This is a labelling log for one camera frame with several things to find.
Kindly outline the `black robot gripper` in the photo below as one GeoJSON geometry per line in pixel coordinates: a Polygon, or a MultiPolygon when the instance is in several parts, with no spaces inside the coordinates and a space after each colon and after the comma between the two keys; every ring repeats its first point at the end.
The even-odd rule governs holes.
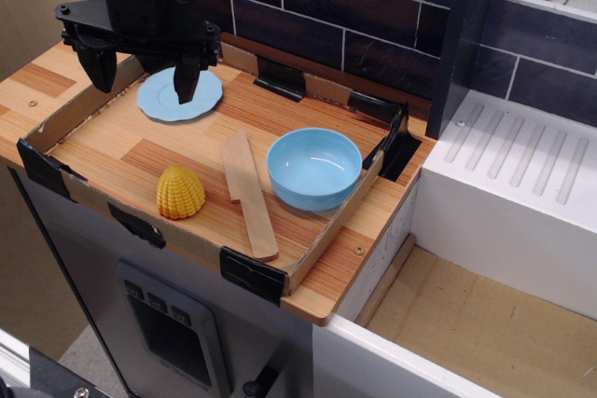
{"type": "Polygon", "coordinates": [[[198,1],[81,0],[56,6],[54,14],[96,89],[112,90],[118,53],[142,55],[175,64],[174,90],[186,104],[219,51],[220,29],[201,15],[198,1]]]}

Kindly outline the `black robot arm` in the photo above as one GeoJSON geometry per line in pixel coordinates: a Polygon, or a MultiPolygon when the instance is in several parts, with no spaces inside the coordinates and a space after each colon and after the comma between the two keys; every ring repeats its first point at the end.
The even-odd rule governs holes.
{"type": "Polygon", "coordinates": [[[216,65],[220,30],[195,8],[197,0],[84,0],[55,9],[62,40],[77,54],[93,86],[112,90],[119,53],[174,66],[180,103],[195,94],[201,72],[216,65]]]}

